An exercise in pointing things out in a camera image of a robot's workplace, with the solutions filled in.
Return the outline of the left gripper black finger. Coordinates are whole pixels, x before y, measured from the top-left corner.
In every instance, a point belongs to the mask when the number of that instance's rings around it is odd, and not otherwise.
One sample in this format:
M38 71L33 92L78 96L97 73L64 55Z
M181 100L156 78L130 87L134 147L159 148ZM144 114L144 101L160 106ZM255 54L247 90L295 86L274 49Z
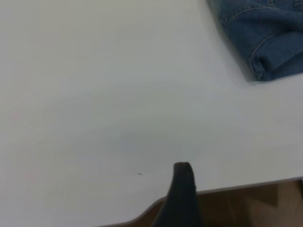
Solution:
M173 178L154 227L202 227L195 177L188 162L173 166Z

